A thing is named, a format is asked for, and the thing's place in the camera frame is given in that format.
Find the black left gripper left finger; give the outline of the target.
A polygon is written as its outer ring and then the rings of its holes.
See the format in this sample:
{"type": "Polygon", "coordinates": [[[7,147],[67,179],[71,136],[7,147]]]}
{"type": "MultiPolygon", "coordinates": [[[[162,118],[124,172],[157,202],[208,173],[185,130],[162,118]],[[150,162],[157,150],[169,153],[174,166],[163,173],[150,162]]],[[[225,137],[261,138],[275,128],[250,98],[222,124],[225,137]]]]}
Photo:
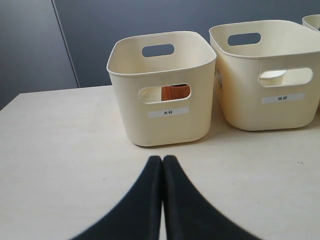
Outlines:
{"type": "Polygon", "coordinates": [[[163,162],[150,156],[139,177],[114,208],[74,240],[158,240],[163,199],[163,162]]]}

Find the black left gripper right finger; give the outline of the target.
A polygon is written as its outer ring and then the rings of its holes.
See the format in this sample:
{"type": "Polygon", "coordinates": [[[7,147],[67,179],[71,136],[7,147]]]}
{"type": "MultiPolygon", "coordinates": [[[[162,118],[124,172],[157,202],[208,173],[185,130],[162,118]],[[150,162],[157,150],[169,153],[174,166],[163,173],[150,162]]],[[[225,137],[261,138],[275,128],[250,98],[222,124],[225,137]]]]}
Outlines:
{"type": "Polygon", "coordinates": [[[255,240],[228,219],[196,189],[174,155],[164,157],[163,198],[168,240],[255,240]]]}

